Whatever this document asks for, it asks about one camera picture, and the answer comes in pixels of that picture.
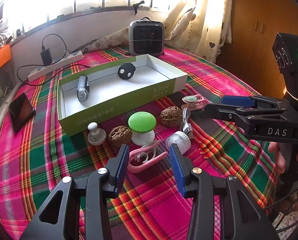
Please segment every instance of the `gray heater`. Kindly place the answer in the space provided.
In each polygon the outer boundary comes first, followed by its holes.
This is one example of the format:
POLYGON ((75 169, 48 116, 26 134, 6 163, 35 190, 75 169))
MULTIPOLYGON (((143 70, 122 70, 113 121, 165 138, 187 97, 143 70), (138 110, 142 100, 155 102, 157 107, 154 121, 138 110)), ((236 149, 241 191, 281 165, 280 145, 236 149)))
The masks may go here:
POLYGON ((160 56, 164 50, 164 25, 148 17, 129 26, 129 48, 132 56, 150 54, 160 56))

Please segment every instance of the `walnut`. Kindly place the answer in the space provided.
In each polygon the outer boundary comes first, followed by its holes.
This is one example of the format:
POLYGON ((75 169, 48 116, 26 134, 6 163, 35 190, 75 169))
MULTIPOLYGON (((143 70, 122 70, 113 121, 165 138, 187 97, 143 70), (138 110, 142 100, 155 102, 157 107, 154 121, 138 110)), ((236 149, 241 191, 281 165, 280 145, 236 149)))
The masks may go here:
POLYGON ((160 114, 161 123, 166 127, 180 126, 182 122, 182 110, 176 106, 171 106, 163 110, 160 114))
POLYGON ((113 147, 120 148, 124 143, 131 141, 132 131, 129 127, 121 125, 115 127, 109 133, 108 139, 113 147))

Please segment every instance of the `human hand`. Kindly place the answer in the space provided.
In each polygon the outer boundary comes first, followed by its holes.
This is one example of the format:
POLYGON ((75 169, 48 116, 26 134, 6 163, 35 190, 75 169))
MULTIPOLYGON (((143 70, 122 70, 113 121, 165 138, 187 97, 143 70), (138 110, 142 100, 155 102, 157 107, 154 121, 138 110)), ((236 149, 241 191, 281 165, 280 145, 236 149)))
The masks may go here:
POLYGON ((270 142, 268 151, 270 153, 274 153, 274 162, 276 163, 276 171, 278 173, 284 173, 285 159, 280 152, 279 143, 270 142))

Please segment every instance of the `power adapter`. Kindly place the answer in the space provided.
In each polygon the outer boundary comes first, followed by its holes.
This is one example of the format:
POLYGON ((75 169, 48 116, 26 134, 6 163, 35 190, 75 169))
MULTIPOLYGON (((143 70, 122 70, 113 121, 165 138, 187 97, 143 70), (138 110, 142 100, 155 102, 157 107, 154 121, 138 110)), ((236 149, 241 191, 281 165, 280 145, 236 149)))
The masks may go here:
POLYGON ((45 49, 45 46, 42 46, 41 58, 44 66, 49 66, 52 63, 52 56, 50 48, 45 49))

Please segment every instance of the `screw head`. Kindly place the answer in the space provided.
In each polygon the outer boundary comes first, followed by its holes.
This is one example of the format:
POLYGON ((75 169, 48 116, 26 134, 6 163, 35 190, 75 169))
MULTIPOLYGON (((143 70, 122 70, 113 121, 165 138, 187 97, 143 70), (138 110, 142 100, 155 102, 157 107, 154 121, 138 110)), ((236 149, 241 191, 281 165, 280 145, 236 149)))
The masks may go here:
POLYGON ((100 168, 99 170, 98 170, 98 173, 99 174, 105 174, 107 172, 107 169, 106 168, 100 168))
POLYGON ((229 180, 231 180, 231 181, 237 181, 238 180, 238 178, 235 176, 235 175, 229 175, 229 180))
POLYGON ((71 181, 71 177, 70 176, 65 176, 65 177, 62 178, 62 182, 63 183, 68 183, 70 181, 71 181))
POLYGON ((193 168, 193 169, 192 169, 192 172, 193 172, 193 173, 196 173, 196 174, 199 174, 199 173, 202 172, 202 169, 200 169, 200 168, 193 168))

